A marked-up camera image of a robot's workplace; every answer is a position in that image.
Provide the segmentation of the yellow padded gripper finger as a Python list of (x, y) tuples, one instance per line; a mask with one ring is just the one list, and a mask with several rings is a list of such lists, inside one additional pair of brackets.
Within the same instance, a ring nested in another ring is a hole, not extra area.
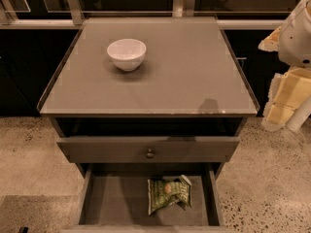
[(311, 70), (291, 67), (271, 81), (262, 126), (268, 131), (287, 127), (294, 112), (311, 96)]
[(268, 52), (278, 51), (280, 32), (281, 27), (277, 27), (272, 33), (270, 33), (259, 43), (259, 49)]

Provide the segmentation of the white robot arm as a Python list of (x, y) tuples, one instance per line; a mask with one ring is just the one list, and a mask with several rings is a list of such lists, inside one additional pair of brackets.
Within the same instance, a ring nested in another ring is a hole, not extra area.
[(301, 0), (283, 25), (259, 43), (259, 49), (277, 51), (290, 66), (271, 80), (261, 124), (268, 131), (285, 126), (297, 131), (310, 116), (311, 0)]

